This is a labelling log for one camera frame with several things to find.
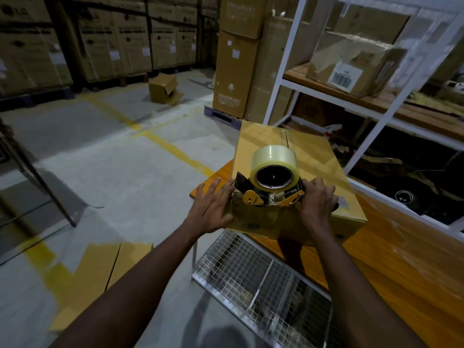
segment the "tape dispenser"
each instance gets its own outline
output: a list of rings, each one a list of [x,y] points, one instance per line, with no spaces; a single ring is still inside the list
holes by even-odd
[[[234,186],[245,204],[255,206],[289,207],[305,196],[297,156],[283,145],[268,145],[255,151],[250,177],[237,172]]]

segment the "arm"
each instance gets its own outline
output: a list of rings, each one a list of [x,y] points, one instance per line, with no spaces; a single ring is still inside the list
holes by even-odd
[[[426,347],[417,334],[388,306],[337,243],[328,219],[338,197],[321,178],[303,181],[299,203],[327,279],[337,323],[349,347]]]
[[[223,213],[233,181],[215,193],[219,182],[214,181],[205,195],[204,185],[200,184],[181,226],[84,310],[50,347],[133,347],[150,322],[172,274],[196,240],[232,220],[232,215]]]

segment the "metal wire rack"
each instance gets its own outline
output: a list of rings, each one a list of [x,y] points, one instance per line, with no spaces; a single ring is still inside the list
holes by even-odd
[[[330,297],[244,235],[224,231],[192,278],[274,347],[343,347]]]

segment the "cardboard box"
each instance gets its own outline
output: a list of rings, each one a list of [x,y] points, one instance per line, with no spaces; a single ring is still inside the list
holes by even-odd
[[[220,2],[221,0],[198,0],[198,5],[200,5],[202,9],[211,8],[218,10]]]
[[[337,1],[327,30],[394,44],[409,15]]]
[[[1,28],[0,44],[0,95],[73,83],[52,27]]]
[[[177,3],[180,5],[192,5],[196,8],[198,0],[177,0]]]
[[[232,177],[237,172],[249,177],[253,153],[271,144],[285,145],[294,150],[301,178],[310,181],[322,177],[326,184],[335,185],[340,207],[332,213],[329,223],[340,242],[344,242],[363,227],[367,222],[366,216],[329,142],[323,137],[243,121]],[[234,221],[227,225],[230,230],[314,245],[294,207],[256,207],[245,204],[241,198],[233,198],[228,212],[234,215]]]
[[[297,11],[299,1],[300,0],[288,0],[287,10],[285,12],[285,18],[293,19],[295,17],[295,13]],[[316,10],[316,5],[318,1],[319,0],[308,0],[306,2],[306,8],[304,10],[303,16],[301,17],[301,20],[303,22],[310,23],[312,21],[313,16],[314,16],[314,11]]]
[[[245,118],[251,122],[263,123],[292,23],[291,19],[271,16],[264,25],[245,110]],[[309,39],[309,24],[302,22],[289,58],[293,58],[294,52],[299,53]],[[292,93],[291,89],[280,87],[270,117],[270,125],[286,115]]]
[[[182,97],[176,88],[177,78],[175,75],[160,73],[157,77],[150,79],[148,83],[150,100],[160,104],[175,105]]]
[[[66,41],[80,75],[88,82],[122,76],[123,62],[112,12],[79,4],[55,6],[61,39]]]
[[[151,20],[151,53],[153,68],[173,67],[177,64],[177,27]]]
[[[147,10],[145,8],[144,2],[138,1],[128,1],[128,0],[108,0],[108,4],[112,7],[122,8],[125,10],[137,11],[145,13]]]
[[[50,331],[63,331],[68,327],[152,249],[152,244],[89,245],[72,278],[65,306],[55,316]]]
[[[259,40],[219,32],[213,109],[238,118],[245,115],[258,45]]]
[[[358,36],[324,32],[306,76],[356,97],[383,89],[406,50]]]
[[[129,13],[113,12],[119,52],[125,74],[151,72],[150,41],[147,18]]]
[[[222,0],[220,30],[246,36],[261,38],[268,0]]]
[[[150,17],[157,18],[163,21],[176,22],[176,6],[166,4],[154,4],[149,2],[148,14]]]
[[[464,36],[457,41],[454,48],[430,77],[432,82],[443,84],[454,78],[464,64]]]
[[[197,29],[177,29],[177,64],[194,64],[197,58]]]
[[[185,24],[197,24],[198,11],[194,7],[188,6],[176,6],[175,8],[175,20],[176,22]]]
[[[44,0],[0,0],[0,22],[51,23]]]

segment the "concrete floor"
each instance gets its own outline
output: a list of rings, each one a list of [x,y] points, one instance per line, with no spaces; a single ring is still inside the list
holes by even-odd
[[[24,218],[28,234],[14,225],[0,230],[2,347],[48,346],[56,337],[48,328],[85,248],[121,241],[157,246],[185,218],[189,192],[233,158],[238,131],[203,115],[212,101],[211,76],[179,74],[184,96],[174,107],[150,102],[147,85],[134,84],[2,114],[78,220],[73,229],[49,204]],[[16,212],[46,200],[12,163],[0,165],[0,189]],[[197,258],[219,234],[200,239]],[[192,252],[137,347],[265,346],[190,281],[191,263]]]

